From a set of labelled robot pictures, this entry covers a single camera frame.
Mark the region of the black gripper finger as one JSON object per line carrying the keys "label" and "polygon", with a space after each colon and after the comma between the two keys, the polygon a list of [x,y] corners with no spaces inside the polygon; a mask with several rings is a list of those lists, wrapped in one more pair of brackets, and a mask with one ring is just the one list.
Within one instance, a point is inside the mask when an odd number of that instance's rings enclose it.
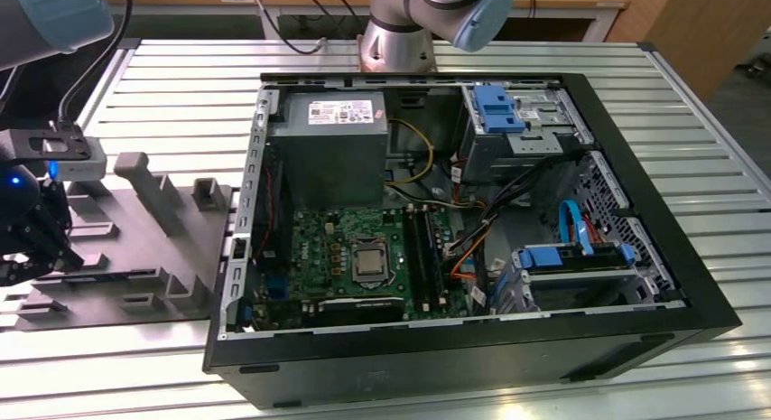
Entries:
{"label": "black gripper finger", "polygon": [[56,272],[81,270],[83,258],[73,251],[68,239],[72,220],[63,184],[55,180],[40,180],[40,200],[35,207],[36,224],[40,230],[40,246]]}
{"label": "black gripper finger", "polygon": [[3,287],[28,282],[53,271],[56,258],[43,253],[12,253],[1,255]]}

